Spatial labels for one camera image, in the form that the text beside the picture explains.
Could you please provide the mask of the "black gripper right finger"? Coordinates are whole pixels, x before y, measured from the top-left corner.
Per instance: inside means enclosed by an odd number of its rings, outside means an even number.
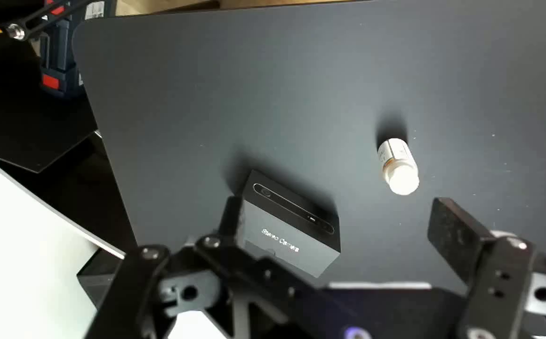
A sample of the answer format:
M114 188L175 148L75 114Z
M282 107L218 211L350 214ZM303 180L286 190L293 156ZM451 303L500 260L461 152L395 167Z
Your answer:
M495 235L449 197L434 197L427 224L427 239L449 269L468 282L480 252Z

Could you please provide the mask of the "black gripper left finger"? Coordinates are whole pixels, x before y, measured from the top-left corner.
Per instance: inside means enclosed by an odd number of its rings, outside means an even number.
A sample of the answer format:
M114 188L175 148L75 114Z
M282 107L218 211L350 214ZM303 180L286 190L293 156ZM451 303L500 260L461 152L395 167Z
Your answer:
M224 212L220 216L218 229L216 229L218 237L224 243L235 243L237 241L237 227L239 227L239 220L241 220L241 209L242 209L242 199L241 197L229 195L225 199Z

